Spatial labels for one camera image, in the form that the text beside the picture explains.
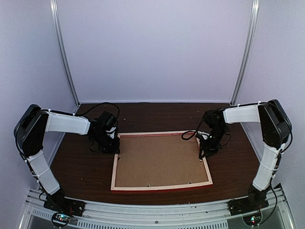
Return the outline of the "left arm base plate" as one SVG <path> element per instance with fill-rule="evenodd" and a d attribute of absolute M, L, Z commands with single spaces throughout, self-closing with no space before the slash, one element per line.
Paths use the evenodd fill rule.
<path fill-rule="evenodd" d="M 85 202 L 69 198 L 59 200 L 47 198 L 43 206 L 46 209 L 63 212 L 69 216 L 81 217 L 84 212 Z"/>

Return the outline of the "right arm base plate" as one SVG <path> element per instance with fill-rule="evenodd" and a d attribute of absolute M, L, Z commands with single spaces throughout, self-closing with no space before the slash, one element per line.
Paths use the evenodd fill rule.
<path fill-rule="evenodd" d="M 231 199 L 227 202 L 231 216 L 245 214 L 253 211 L 258 211 L 269 206 L 267 200 L 259 201 L 258 203 L 250 203 L 248 198 Z"/>

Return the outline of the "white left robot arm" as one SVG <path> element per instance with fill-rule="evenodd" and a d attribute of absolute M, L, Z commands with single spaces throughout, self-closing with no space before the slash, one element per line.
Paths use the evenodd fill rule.
<path fill-rule="evenodd" d="M 51 195 L 49 202 L 58 212 L 64 212 L 69 204 L 66 198 L 58 194 L 60 184 L 51 170 L 51 160 L 45 156 L 49 135 L 83 135 L 97 145 L 97 151 L 110 154 L 120 152 L 120 114 L 103 111 L 97 118 L 91 118 L 88 116 L 90 111 L 91 108 L 82 114 L 67 113 L 31 104 L 14 128 L 15 145 L 22 160 L 42 189 Z"/>

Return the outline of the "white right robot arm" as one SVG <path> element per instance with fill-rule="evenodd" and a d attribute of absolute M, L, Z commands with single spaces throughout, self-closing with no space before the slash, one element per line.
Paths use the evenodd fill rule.
<path fill-rule="evenodd" d="M 222 137 L 228 125 L 234 123 L 259 123 L 262 131 L 264 152 L 257 174 L 244 200 L 247 210 L 255 210 L 265 200 L 271 188 L 271 179 L 276 174 L 282 153 L 292 142 L 292 124 L 278 100 L 265 103 L 244 104 L 218 108 L 204 113 L 202 122 L 211 129 L 207 135 L 195 132 L 199 139 L 199 159 L 216 154 L 221 148 Z"/>

